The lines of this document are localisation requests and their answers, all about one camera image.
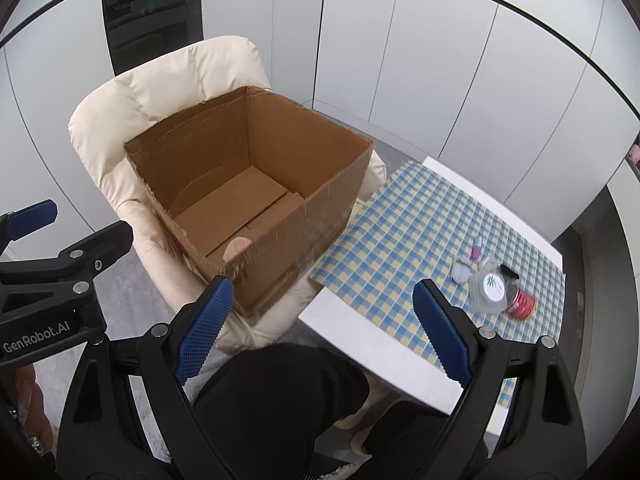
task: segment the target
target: table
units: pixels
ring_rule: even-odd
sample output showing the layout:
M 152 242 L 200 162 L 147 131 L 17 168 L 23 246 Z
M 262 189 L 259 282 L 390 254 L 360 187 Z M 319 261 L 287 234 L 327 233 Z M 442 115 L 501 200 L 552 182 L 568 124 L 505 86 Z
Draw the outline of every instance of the table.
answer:
M 562 271 L 562 255 L 503 204 L 431 157 L 423 165 L 499 216 Z M 395 389 L 441 412 L 452 413 L 462 394 L 462 387 L 442 370 L 380 330 L 327 288 L 320 291 L 298 319 Z M 496 405 L 487 426 L 489 433 L 500 434 L 507 411 Z

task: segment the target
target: ring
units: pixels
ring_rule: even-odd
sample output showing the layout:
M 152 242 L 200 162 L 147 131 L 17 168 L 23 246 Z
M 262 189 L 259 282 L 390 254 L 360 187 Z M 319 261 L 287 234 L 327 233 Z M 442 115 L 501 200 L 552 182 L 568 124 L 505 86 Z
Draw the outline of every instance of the ring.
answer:
M 33 447 L 33 450 L 41 455 L 44 453 L 44 448 L 42 447 L 42 443 L 40 442 L 40 440 L 38 439 L 37 436 L 32 436 L 29 441 L 31 442 L 31 447 Z

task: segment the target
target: cream cushioned chair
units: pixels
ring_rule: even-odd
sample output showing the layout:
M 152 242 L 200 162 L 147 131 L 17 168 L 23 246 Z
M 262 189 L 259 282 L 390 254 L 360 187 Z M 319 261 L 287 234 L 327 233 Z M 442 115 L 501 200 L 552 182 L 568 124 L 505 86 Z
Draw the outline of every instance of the cream cushioned chair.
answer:
M 78 105 L 69 121 L 73 147 L 119 218 L 132 226 L 133 245 L 146 272 L 176 312 L 196 300 L 205 282 L 155 215 L 123 145 L 180 110 L 242 86 L 270 88 L 256 47 L 237 36 L 213 38 L 107 81 Z M 386 166 L 373 152 L 358 203 L 384 182 Z M 235 352 L 275 342 L 318 290 L 305 274 L 254 326 L 232 311 L 216 345 Z

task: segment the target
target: small bottle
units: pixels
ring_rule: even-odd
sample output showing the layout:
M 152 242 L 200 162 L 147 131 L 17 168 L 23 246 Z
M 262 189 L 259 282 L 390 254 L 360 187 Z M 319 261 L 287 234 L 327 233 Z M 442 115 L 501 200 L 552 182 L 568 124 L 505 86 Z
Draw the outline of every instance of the small bottle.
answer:
M 482 245 L 484 244 L 484 240 L 482 237 L 478 235 L 474 240 L 474 246 L 471 249 L 471 260 L 476 262 L 482 257 Z

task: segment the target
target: black pants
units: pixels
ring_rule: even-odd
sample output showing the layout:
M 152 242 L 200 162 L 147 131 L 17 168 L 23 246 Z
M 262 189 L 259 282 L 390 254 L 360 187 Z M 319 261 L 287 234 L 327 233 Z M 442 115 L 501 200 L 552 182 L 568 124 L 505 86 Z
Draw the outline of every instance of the black pants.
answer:
M 344 359 L 278 344 L 229 360 L 205 384 L 194 412 L 240 480 L 300 480 L 316 437 L 368 395 L 363 373 Z M 445 420 L 429 408 L 396 404 L 370 432 L 365 446 L 374 457 L 353 480 L 405 480 Z

